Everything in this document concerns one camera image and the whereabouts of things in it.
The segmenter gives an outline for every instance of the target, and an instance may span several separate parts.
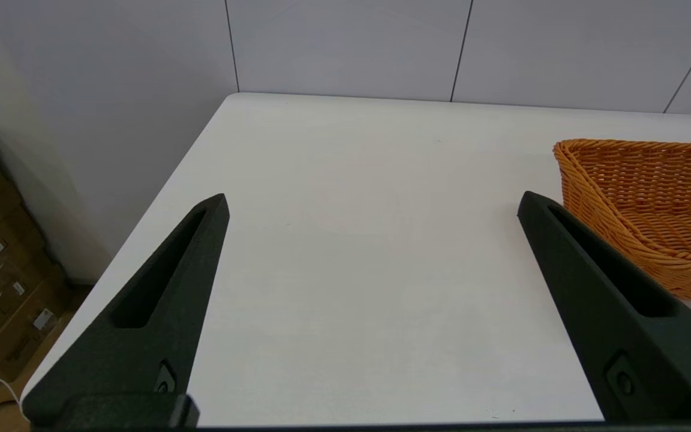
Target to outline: orange wicker basket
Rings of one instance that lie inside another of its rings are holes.
[[[691,143],[573,139],[554,155],[564,207],[691,300]]]

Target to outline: white wall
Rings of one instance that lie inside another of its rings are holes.
[[[0,46],[0,161],[40,224],[53,254],[78,279],[96,279],[112,258],[34,101]]]
[[[225,3],[211,0],[0,0],[2,71],[5,163],[44,177],[30,207],[43,227],[74,230],[50,243],[68,243],[55,254],[69,276],[89,280],[236,91]],[[19,186],[36,182],[22,171]],[[46,196],[75,199],[63,205],[86,228],[44,210]]]

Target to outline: white cable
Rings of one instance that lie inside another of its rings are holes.
[[[12,394],[12,398],[16,402],[17,407],[20,408],[20,415],[22,415],[23,418],[25,418],[25,421],[28,421],[28,423],[31,423],[23,413],[23,406],[20,404],[20,398],[17,397],[17,394],[14,393],[14,390],[12,390],[12,387],[9,385],[9,383],[5,380],[2,380],[1,378],[0,378],[0,383],[3,383],[3,385],[6,386],[7,390],[9,390],[10,393]]]

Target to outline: screw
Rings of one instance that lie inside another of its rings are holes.
[[[625,372],[619,372],[617,374],[617,388],[620,388],[623,394],[633,394],[633,379]]]

